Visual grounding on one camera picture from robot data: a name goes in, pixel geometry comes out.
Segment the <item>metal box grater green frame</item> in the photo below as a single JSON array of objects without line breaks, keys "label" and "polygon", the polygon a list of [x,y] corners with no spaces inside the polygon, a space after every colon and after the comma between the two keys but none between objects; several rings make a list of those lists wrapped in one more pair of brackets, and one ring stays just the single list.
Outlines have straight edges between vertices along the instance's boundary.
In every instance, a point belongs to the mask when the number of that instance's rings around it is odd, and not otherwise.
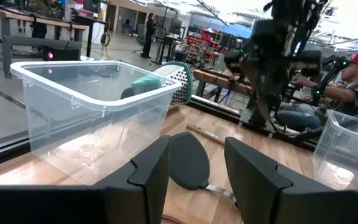
[{"label": "metal box grater green frame", "polygon": [[[191,100],[192,96],[192,79],[191,72],[188,65],[184,62],[167,62],[160,68],[154,71],[157,75],[161,75],[166,78],[170,78],[181,84],[181,88],[174,92],[169,109],[173,109],[179,105],[187,104]],[[154,76],[145,76],[138,78],[131,83],[131,87],[126,90],[121,98],[130,97],[145,93],[148,91],[156,90],[161,87],[167,86],[168,83],[158,80]]]}]

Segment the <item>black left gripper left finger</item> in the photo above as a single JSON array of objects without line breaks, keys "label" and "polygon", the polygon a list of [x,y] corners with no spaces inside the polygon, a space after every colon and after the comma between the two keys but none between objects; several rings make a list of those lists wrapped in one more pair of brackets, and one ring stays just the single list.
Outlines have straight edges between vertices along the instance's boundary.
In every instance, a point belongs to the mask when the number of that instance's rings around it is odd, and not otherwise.
[{"label": "black left gripper left finger", "polygon": [[170,137],[93,185],[0,185],[0,224],[160,224]]}]

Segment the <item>wooden table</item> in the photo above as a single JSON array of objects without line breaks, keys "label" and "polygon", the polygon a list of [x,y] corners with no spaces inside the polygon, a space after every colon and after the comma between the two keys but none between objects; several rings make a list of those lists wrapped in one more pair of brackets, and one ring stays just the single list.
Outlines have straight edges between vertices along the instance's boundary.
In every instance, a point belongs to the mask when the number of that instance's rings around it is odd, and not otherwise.
[{"label": "wooden table", "polygon": [[210,83],[212,85],[216,85],[227,90],[230,89],[233,92],[240,93],[245,96],[249,96],[249,94],[252,93],[252,88],[249,85],[246,85],[244,83],[231,85],[231,81],[223,74],[214,75],[212,73],[204,72],[202,70],[195,70],[193,72],[193,76],[200,83]]}]

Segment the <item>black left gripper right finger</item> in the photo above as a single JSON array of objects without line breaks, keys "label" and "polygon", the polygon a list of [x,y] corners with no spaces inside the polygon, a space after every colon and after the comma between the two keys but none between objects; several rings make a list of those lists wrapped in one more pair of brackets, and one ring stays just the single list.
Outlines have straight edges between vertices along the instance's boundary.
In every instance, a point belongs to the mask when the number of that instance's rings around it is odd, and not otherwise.
[{"label": "black left gripper right finger", "polygon": [[334,190],[234,137],[224,157],[244,224],[358,224],[358,190]]}]

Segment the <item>dark computer monitor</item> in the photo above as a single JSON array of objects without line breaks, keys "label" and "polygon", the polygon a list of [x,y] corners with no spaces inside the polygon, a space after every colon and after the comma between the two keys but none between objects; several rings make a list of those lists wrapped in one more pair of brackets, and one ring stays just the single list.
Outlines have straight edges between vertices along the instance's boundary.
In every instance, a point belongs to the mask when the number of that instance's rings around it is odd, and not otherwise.
[{"label": "dark computer monitor", "polygon": [[181,34],[181,25],[182,25],[181,20],[172,18],[170,28],[169,28],[169,33],[180,35]]}]

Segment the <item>black spatula with metal neck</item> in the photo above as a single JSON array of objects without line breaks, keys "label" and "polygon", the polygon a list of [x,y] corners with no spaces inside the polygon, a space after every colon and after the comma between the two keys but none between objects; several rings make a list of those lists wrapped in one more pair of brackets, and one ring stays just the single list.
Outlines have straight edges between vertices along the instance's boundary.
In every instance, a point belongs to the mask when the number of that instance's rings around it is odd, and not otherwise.
[{"label": "black spatula with metal neck", "polygon": [[225,196],[237,205],[232,192],[209,183],[208,155],[203,145],[192,133],[183,132],[170,136],[169,146],[170,178],[177,185],[190,191],[212,191]]}]

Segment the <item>person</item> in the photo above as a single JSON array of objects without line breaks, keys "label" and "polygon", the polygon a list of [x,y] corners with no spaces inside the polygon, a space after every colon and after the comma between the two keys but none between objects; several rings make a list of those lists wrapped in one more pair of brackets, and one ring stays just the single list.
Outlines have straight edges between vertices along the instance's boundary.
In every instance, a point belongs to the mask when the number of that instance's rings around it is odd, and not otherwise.
[{"label": "person", "polygon": [[143,58],[150,58],[149,53],[152,45],[152,36],[154,35],[155,32],[154,18],[155,18],[155,14],[150,13],[146,22],[145,42],[141,54],[141,57]]},{"label": "person", "polygon": [[352,63],[341,71],[344,83],[328,85],[319,100],[317,109],[282,103],[277,111],[278,120],[290,129],[302,132],[325,125],[327,110],[334,110],[351,116],[358,115],[358,64]]}]

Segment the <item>wooden top workbench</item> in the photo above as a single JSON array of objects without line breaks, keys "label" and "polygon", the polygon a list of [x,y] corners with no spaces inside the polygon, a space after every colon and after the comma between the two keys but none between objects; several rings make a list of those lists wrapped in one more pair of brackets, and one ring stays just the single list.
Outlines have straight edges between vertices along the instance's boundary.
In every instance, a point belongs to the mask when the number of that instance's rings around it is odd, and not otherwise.
[{"label": "wooden top workbench", "polygon": [[[27,22],[34,22],[36,24],[45,24],[55,27],[55,32],[58,32],[62,28],[72,30],[74,32],[73,40],[60,40],[58,37],[54,39],[36,39],[30,37],[19,37],[11,35],[11,20],[23,20]],[[82,48],[82,36],[86,27],[83,25],[72,24],[71,22],[57,21],[51,18],[36,16],[34,14],[25,15],[23,13],[16,13],[12,11],[5,11],[0,9],[0,38],[2,53],[0,55],[0,62],[2,62],[2,71],[5,78],[11,78],[10,64],[12,63],[12,47],[18,46],[35,46],[35,47],[53,47],[61,49],[81,49]]]}]

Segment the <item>wooden utensil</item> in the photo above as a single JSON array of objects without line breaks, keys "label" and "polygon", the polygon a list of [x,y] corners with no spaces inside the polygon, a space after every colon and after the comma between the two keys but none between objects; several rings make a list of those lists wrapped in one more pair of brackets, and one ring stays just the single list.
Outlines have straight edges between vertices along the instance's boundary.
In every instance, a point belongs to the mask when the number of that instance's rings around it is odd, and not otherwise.
[{"label": "wooden utensil", "polygon": [[215,135],[212,132],[209,132],[209,131],[207,131],[207,130],[205,130],[205,129],[197,126],[197,125],[187,124],[186,128],[190,129],[190,130],[198,133],[199,135],[202,135],[203,137],[208,138],[209,140],[214,141],[214,142],[216,142],[216,143],[218,143],[218,144],[220,144],[222,146],[224,145],[223,139],[220,138],[218,135]]}]

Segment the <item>red storage shelving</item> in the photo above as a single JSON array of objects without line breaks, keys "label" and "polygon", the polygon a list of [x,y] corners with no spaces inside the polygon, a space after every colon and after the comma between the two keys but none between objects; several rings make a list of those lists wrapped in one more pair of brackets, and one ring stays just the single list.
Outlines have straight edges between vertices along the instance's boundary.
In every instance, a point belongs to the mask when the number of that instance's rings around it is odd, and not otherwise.
[{"label": "red storage shelving", "polygon": [[204,27],[196,32],[188,31],[185,37],[186,62],[213,65],[219,56],[222,38],[222,33]]}]

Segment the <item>clear plastic bin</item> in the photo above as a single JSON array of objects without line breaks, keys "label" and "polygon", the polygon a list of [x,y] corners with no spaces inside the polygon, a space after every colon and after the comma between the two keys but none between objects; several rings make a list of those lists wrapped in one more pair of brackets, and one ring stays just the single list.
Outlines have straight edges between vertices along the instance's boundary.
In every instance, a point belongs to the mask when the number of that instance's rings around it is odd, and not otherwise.
[{"label": "clear plastic bin", "polygon": [[81,184],[118,170],[159,136],[180,82],[113,61],[15,62],[30,150]]},{"label": "clear plastic bin", "polygon": [[336,190],[358,190],[358,118],[329,110],[313,153],[314,179]]}]

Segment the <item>black box with pink light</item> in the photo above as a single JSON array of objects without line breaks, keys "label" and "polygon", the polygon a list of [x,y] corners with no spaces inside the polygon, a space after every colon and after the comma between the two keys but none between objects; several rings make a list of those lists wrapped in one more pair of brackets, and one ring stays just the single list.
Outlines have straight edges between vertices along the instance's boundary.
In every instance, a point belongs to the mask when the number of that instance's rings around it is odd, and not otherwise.
[{"label": "black box with pink light", "polygon": [[79,49],[54,49],[43,47],[43,61],[74,61],[80,60]]}]

